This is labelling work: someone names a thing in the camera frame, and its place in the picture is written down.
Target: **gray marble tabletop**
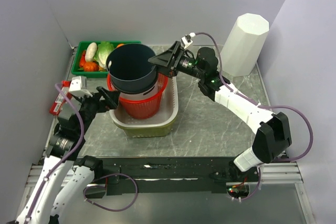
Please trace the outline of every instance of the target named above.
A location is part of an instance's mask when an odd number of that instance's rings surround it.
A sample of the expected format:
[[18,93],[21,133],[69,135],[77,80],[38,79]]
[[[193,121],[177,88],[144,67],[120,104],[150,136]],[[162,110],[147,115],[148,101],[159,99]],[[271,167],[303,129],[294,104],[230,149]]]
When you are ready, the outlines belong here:
[[[168,46],[152,48],[159,53]],[[199,48],[189,49],[196,54]],[[267,104],[256,67],[249,76],[224,76],[245,95]],[[169,135],[130,138],[114,125],[109,113],[97,114],[79,156],[236,156],[251,146],[254,135],[250,128],[231,111],[205,97],[196,78],[183,73],[176,78],[179,112]],[[106,88],[106,79],[88,79],[89,91],[94,92],[97,86]]]

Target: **red and white package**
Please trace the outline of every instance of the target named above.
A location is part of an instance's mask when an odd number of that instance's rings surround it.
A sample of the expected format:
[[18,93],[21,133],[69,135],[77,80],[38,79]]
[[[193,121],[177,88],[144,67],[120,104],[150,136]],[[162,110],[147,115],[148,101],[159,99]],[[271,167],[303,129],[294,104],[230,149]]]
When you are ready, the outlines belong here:
[[[72,95],[69,93],[71,81],[62,81],[62,91],[64,94],[67,95],[67,98],[71,99]],[[61,94],[58,94],[56,100],[54,101],[53,105],[51,106],[49,113],[52,115],[58,115],[61,112],[61,107],[65,103],[65,99]]]

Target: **red plastic basket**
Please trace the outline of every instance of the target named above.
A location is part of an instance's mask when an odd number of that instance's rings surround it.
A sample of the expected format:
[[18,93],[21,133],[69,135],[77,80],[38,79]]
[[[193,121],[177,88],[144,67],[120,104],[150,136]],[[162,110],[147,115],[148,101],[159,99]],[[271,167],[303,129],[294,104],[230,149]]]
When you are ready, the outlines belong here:
[[[147,119],[157,113],[160,108],[162,92],[167,87],[168,77],[159,73],[157,82],[157,93],[148,99],[132,101],[119,97],[121,105],[131,117],[135,119]],[[116,90],[111,83],[109,74],[107,75],[107,87],[110,91]]]

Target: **white wall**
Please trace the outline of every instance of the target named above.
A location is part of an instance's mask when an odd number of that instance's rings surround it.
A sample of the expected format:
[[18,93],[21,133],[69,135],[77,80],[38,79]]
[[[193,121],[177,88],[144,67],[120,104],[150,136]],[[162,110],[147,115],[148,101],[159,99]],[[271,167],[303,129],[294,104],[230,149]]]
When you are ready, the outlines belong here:
[[45,0],[0,0],[0,223],[16,217],[41,157],[69,44]]
[[[224,44],[236,18],[261,14],[273,22],[284,0],[47,0],[72,45],[81,40],[171,44],[207,31]],[[208,45],[202,36],[197,43]]]
[[[259,58],[272,104],[299,108],[315,142],[299,161],[318,224],[336,222],[336,0],[286,0]],[[307,128],[290,115],[291,156],[308,144]]]

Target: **dark gray container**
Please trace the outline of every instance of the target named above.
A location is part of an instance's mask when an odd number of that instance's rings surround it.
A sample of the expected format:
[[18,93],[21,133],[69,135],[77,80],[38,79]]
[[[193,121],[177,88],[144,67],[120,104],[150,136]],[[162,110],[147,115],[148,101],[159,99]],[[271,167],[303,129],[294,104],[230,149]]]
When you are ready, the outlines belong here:
[[158,75],[156,66],[148,62],[153,56],[155,52],[143,44],[115,49],[106,60],[113,86],[126,94],[139,94],[153,87]]

